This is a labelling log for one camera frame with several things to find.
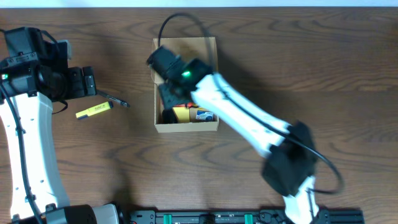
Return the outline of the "yellow sticky note pad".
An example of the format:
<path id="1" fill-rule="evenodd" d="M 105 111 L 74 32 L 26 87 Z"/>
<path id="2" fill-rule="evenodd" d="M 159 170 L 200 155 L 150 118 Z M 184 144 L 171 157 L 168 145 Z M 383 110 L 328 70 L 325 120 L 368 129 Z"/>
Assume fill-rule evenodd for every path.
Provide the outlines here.
<path id="1" fill-rule="evenodd" d="M 178 123 L 190 122 L 190 109 L 186 107 L 173 107 L 172 108 Z"/>

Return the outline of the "cardboard box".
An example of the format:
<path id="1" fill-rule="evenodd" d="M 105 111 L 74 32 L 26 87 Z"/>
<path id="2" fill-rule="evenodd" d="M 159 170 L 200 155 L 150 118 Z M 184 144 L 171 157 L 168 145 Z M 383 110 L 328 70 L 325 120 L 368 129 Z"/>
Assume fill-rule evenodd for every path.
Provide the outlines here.
<path id="1" fill-rule="evenodd" d="M 171 50 L 175 55 L 180 55 L 185 61 L 199 58 L 209 63 L 209 53 L 206 47 L 207 40 L 210 41 L 213 59 L 218 63 L 214 37 L 162 38 L 160 44 Z M 156 72 L 151 72 L 150 75 L 154 81 L 154 126 L 158 133 L 217 131 L 219 125 L 219 117 L 217 115 L 213 116 L 213 121 L 166 124 L 162 116 L 164 106 L 158 90 L 158 85 L 164 81 Z"/>

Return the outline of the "black correction tape dispenser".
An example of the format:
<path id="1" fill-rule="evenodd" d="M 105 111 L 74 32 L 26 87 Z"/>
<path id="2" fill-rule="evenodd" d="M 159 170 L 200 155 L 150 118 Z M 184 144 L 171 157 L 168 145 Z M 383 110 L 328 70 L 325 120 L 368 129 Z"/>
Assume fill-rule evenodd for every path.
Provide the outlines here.
<path id="1" fill-rule="evenodd" d="M 163 110 L 162 119 L 164 124 L 175 124 L 178 123 L 178 118 L 173 109 Z"/>

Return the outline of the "blue white staples box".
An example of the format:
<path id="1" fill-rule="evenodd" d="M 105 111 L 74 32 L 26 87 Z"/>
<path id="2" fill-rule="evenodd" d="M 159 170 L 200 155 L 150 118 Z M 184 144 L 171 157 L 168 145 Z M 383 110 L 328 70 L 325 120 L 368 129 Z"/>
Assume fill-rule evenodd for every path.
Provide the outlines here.
<path id="1" fill-rule="evenodd" d="M 214 113 L 203 108 L 197 109 L 195 119 L 203 122 L 213 121 Z"/>

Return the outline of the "black ballpoint pen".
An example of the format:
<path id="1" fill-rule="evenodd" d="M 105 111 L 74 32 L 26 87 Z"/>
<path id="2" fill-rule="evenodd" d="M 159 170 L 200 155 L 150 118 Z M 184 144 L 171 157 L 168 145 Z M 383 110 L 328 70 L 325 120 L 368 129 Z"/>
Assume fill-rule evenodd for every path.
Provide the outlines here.
<path id="1" fill-rule="evenodd" d="M 124 107 L 127 107 L 127 108 L 130 108 L 130 107 L 131 107 L 130 104 L 129 104 L 128 102 L 126 102 L 126 101 L 124 101 L 124 100 L 121 100 L 121 99 L 119 99 L 119 98 L 116 98 L 116 97 L 114 97 L 114 96 L 111 96 L 111 95 L 109 95 L 109 94 L 107 94 L 107 93 L 105 93 L 105 92 L 103 92 L 103 91 L 101 91 L 101 90 L 97 90 L 97 94 L 99 94 L 100 96 L 103 96 L 103 97 L 105 97 L 105 98 L 107 98 L 107 99 L 113 100 L 113 101 L 119 103 L 120 105 L 122 105 L 122 106 L 124 106 Z"/>

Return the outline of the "yellow highlighter marker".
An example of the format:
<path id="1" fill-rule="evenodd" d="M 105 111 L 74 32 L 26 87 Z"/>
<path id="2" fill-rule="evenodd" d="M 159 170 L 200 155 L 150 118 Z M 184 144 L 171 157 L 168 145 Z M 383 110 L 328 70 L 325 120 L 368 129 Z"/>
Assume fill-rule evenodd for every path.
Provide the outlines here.
<path id="1" fill-rule="evenodd" d="M 91 108 L 88 108 L 86 110 L 80 111 L 75 114 L 77 119 L 84 119 L 99 113 L 102 113 L 104 111 L 110 110 L 113 108 L 113 103 L 111 101 L 107 101 L 105 103 L 93 106 Z"/>

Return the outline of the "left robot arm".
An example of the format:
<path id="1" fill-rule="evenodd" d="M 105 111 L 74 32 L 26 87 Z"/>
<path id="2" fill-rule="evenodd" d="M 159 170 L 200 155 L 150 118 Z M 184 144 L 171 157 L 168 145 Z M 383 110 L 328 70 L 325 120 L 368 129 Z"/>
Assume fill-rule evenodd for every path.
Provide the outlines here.
<path id="1" fill-rule="evenodd" d="M 69 67 L 71 47 L 48 32 L 4 32 L 9 56 L 1 62 L 1 120 L 12 171 L 12 223 L 121 223 L 115 203 L 71 205 L 53 143 L 55 102 L 94 96 L 91 67 Z"/>

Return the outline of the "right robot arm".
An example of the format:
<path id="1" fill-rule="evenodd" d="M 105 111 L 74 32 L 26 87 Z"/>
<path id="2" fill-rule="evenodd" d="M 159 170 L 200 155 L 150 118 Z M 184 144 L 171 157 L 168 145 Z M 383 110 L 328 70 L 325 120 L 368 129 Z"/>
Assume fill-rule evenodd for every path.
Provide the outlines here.
<path id="1" fill-rule="evenodd" d="M 305 124 L 291 125 L 266 113 L 198 58 L 185 62 L 161 46 L 147 64 L 164 81 L 158 89 L 165 109 L 191 101 L 217 115 L 265 159 L 262 177 L 283 197 L 287 219 L 315 223 L 318 159 Z"/>

